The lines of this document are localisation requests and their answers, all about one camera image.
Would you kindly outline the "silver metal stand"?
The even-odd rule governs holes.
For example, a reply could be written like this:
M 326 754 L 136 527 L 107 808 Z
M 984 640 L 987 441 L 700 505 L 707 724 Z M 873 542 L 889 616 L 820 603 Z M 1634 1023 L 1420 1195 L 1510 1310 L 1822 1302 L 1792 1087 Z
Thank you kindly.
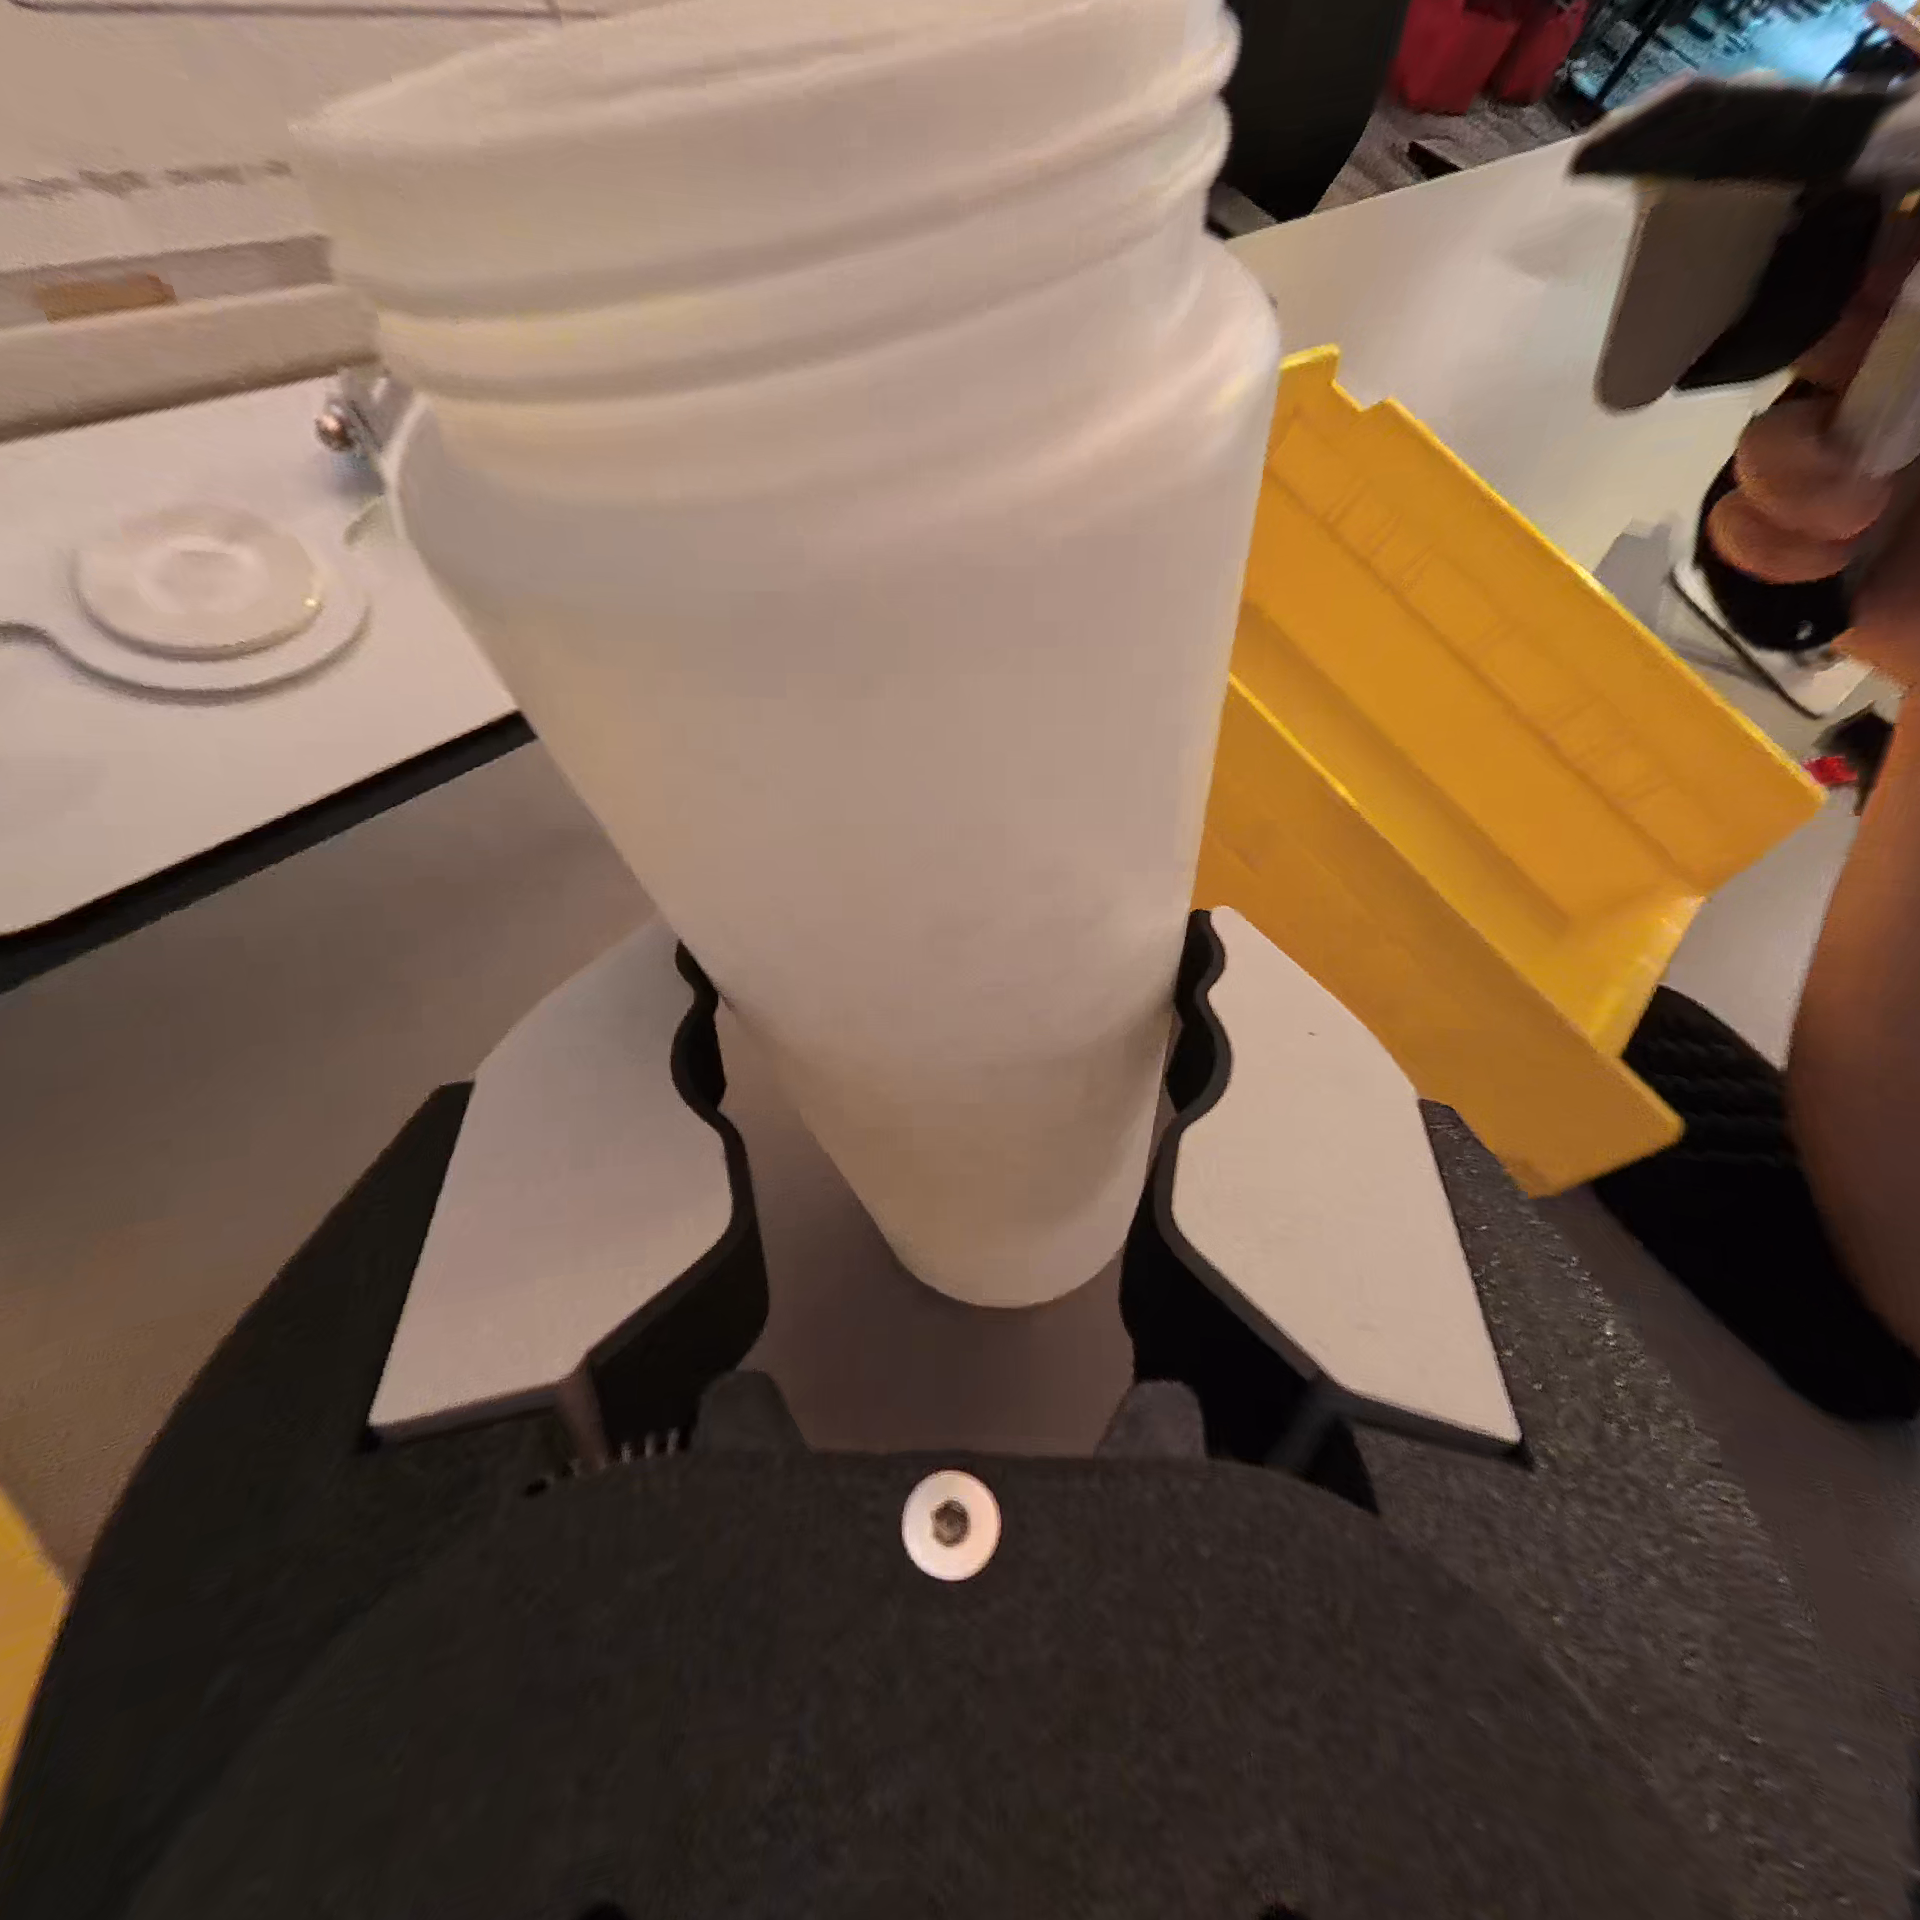
M 1806 719 L 1835 715 L 1870 679 L 1870 667 L 1850 658 L 1835 642 L 1812 640 L 1806 622 L 1788 644 L 1742 632 L 1692 561 L 1668 567 L 1667 591 L 1678 609 L 1678 639 L 1672 640 L 1675 652 L 1765 687 Z

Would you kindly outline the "red container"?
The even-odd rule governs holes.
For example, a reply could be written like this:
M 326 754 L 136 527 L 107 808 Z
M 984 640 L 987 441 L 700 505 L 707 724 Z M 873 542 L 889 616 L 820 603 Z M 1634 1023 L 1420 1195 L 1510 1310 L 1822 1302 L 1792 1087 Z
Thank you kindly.
M 1592 12 L 1592 2 L 1521 2 L 1513 39 L 1486 86 L 1489 102 L 1515 108 L 1546 103 Z
M 1498 8 L 1469 2 L 1411 2 L 1390 90 L 1414 113 L 1462 115 L 1508 43 L 1510 22 Z

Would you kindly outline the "white plastic bottle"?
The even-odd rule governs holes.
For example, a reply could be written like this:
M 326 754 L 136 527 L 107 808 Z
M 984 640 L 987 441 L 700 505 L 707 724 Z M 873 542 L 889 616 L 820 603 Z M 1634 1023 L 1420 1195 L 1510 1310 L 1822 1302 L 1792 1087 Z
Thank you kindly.
M 395 514 L 899 1263 L 1118 1255 L 1277 396 L 1222 4 L 648 4 L 292 158 Z

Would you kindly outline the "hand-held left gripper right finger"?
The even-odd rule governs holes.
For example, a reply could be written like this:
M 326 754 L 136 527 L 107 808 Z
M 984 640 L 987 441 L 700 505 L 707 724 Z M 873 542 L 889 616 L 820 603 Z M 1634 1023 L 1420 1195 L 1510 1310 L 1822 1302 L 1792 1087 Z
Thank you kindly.
M 1424 1102 L 1244 915 L 1190 913 L 1164 1124 L 1120 1255 L 1140 1391 L 1220 1463 L 1345 1463 L 1357 1433 L 1522 1463 Z

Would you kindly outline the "person's right forearm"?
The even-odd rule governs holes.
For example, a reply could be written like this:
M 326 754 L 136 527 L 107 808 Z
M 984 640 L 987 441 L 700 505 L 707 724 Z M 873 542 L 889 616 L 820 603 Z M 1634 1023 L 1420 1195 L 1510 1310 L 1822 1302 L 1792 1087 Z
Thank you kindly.
M 1797 1011 L 1792 1135 L 1878 1319 L 1917 1345 L 1917 618 L 1883 594 L 1850 650 L 1902 696 Z

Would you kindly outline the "white stand base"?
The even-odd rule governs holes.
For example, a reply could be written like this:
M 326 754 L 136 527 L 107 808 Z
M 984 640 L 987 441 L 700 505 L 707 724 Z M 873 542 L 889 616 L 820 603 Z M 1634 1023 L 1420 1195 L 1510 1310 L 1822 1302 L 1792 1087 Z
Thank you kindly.
M 36 937 L 254 831 L 514 719 L 510 692 L 393 530 L 380 482 L 326 451 L 330 378 L 5 446 L 2 928 Z M 235 507 L 298 537 L 357 627 L 246 664 L 266 687 L 129 687 L 64 642 L 93 627 L 75 556 L 174 507 Z

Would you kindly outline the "black office chair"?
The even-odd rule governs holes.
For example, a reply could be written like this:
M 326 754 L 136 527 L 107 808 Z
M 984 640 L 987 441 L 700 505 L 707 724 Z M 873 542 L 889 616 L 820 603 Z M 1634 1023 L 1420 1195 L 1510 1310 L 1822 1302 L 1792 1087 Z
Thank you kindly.
M 1408 2 L 1230 2 L 1220 180 L 1277 225 L 1318 206 L 1356 153 L 1402 46 Z

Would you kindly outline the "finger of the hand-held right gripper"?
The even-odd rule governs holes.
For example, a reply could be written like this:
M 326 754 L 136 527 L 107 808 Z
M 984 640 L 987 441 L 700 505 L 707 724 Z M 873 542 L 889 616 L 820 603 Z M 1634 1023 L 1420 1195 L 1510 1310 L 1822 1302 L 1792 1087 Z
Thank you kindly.
M 1594 393 L 1627 416 L 1678 388 L 1750 305 L 1801 190 L 1788 183 L 1634 180 L 1629 239 Z

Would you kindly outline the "metal stand bracket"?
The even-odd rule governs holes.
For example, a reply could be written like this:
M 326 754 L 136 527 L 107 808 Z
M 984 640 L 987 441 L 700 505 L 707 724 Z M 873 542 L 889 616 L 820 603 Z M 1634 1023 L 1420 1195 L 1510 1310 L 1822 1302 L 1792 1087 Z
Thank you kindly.
M 317 439 L 333 454 L 380 465 L 413 402 L 406 382 L 380 364 L 341 369 L 316 418 Z

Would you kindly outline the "black round mat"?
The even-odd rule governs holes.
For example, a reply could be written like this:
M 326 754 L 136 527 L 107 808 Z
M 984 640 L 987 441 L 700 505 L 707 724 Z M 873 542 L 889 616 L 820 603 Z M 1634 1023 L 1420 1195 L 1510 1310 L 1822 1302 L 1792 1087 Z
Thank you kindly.
M 1848 1425 L 1914 1425 L 1917 1360 L 1818 1212 L 1786 1073 L 1672 988 L 1651 998 L 1622 1064 L 1682 1131 L 1597 1177 L 1613 1223 L 1801 1401 Z

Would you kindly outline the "round white disc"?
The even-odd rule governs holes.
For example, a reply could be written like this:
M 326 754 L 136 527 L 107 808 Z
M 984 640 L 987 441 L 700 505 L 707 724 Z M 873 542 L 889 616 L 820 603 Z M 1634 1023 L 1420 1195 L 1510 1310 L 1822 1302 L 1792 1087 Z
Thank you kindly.
M 252 657 L 304 635 L 325 569 L 284 524 L 224 504 L 123 520 L 69 566 L 83 614 L 147 657 Z

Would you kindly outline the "yellow plastic bin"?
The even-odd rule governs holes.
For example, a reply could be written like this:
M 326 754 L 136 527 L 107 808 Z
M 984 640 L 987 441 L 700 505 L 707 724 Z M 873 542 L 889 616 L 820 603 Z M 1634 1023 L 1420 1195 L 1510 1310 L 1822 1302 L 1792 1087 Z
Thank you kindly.
M 1822 791 L 1337 359 L 1283 364 L 1190 904 L 1564 1194 L 1681 1139 L 1626 1046 L 1701 906 Z
M 32 1526 L 2 1492 L 2 1792 L 64 1620 L 67 1586 Z

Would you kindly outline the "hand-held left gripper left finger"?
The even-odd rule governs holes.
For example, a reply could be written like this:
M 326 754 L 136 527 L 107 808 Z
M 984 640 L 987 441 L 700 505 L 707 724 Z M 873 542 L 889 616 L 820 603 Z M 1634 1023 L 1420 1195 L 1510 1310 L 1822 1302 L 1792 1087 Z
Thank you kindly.
M 369 1411 L 380 1441 L 534 1414 L 576 1454 L 691 1438 L 770 1306 L 715 1011 L 649 920 L 482 1060 Z

